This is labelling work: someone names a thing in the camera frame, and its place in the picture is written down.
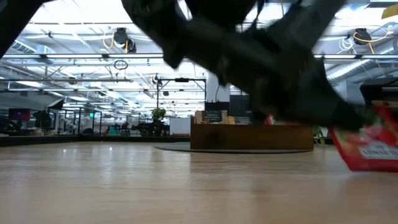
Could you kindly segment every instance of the red snack bag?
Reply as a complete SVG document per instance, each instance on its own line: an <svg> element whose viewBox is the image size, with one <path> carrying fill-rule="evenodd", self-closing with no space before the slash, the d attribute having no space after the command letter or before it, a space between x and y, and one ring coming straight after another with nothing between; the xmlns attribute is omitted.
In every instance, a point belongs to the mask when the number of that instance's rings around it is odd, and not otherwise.
<svg viewBox="0 0 398 224"><path fill-rule="evenodd" d="M381 122L359 133L329 132L341 157L353 171L398 172L398 123L386 105L374 106Z"/></svg>

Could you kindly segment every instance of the red package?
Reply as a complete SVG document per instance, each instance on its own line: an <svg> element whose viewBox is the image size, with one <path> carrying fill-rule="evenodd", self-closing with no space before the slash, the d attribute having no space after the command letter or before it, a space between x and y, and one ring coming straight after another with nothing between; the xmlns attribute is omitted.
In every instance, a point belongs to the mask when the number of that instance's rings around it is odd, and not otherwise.
<svg viewBox="0 0 398 224"><path fill-rule="evenodd" d="M359 133L335 128L329 132L352 171L398 172L398 123L386 105L374 106L379 122Z"/></svg>

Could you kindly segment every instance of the ceiling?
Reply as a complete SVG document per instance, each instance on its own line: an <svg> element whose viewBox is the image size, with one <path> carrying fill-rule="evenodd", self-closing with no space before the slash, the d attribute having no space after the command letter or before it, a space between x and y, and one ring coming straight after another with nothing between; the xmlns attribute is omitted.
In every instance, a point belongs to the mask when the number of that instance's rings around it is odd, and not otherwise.
<svg viewBox="0 0 398 224"><path fill-rule="evenodd" d="M183 1L180 1L183 12L189 16L189 11ZM288 4L269 4L260 14L260 26L268 26L280 19L288 10ZM330 24L328 30L314 48L315 54L369 54L368 45L352 45L344 38L348 33L353 33L355 28L367 28L373 39L382 40L373 43L376 54L378 47L391 41L398 32L396 18L381 19L383 7L357 7L357 11L345 8ZM242 27L247 27L256 16L254 8L247 16ZM137 54L162 53L145 34L143 34L126 14L120 1L115 0L57 0L44 4L31 19L29 24L17 39L18 43L32 49L43 49L53 54L123 54L124 50L111 45L111 38L116 28L125 27L129 37L136 43ZM10 48L7 54L21 54L20 49ZM56 59L51 64L40 63L36 60L4 59L3 69L13 69L13 76L6 77L5 72L0 74L3 78L21 79L54 79L58 81L43 83L47 88L66 89L67 91L53 91L58 96L75 96L79 100L69 98L71 103L85 103L86 101L110 104L119 110L134 110L140 113L150 113L156 107L155 89L153 79L159 78L207 78L208 72L188 60L184 61L177 70L167 66L161 58L132 58L125 61L129 64L125 70L114 67L117 59ZM345 66L347 61L335 60L326 62L325 68L330 70ZM386 71L395 75L394 63L380 63L369 69L358 71L355 76L348 79L357 83L364 78L385 74ZM91 80L90 82L68 83L69 78ZM34 86L24 83L13 83L12 88L31 88ZM87 91L75 93L71 89L102 89L104 92ZM107 89L130 89L131 91L105 91ZM169 113L188 115L196 110L203 109L205 93L203 82L176 83L170 82L163 86L163 90L170 90L169 95L160 94L161 107L168 109ZM231 87L232 94L239 90Z"/></svg>

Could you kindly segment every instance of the wooden table surface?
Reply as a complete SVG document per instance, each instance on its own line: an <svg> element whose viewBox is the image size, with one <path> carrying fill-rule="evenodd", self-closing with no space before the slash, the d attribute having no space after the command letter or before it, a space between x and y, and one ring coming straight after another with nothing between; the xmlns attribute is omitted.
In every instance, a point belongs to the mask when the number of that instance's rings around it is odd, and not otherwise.
<svg viewBox="0 0 398 224"><path fill-rule="evenodd" d="M79 142L0 148L0 223L398 223L398 175L352 173L333 148L171 152Z"/></svg>

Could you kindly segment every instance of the computer monitor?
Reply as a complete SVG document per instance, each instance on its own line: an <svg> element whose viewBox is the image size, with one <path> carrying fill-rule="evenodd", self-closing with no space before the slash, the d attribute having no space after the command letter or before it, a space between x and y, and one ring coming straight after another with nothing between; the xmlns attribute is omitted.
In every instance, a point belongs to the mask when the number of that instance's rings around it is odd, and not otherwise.
<svg viewBox="0 0 398 224"><path fill-rule="evenodd" d="M30 120L30 109L9 108L8 119L13 121L28 121Z"/></svg>

